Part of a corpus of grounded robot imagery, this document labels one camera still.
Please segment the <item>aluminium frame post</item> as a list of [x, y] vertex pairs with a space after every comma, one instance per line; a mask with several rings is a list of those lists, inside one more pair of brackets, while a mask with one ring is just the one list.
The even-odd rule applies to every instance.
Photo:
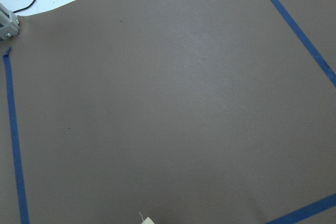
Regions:
[[7, 40], [14, 36], [19, 35], [20, 23], [18, 17], [11, 11], [8, 10], [4, 5], [0, 4], [1, 9], [1, 41]]

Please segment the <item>beige long-sleeve graphic t-shirt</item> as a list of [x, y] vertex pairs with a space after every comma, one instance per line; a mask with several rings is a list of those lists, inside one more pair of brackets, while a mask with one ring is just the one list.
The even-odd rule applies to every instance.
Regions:
[[141, 212], [139, 212], [139, 215], [141, 217], [141, 224], [155, 224], [150, 217], [144, 217]]

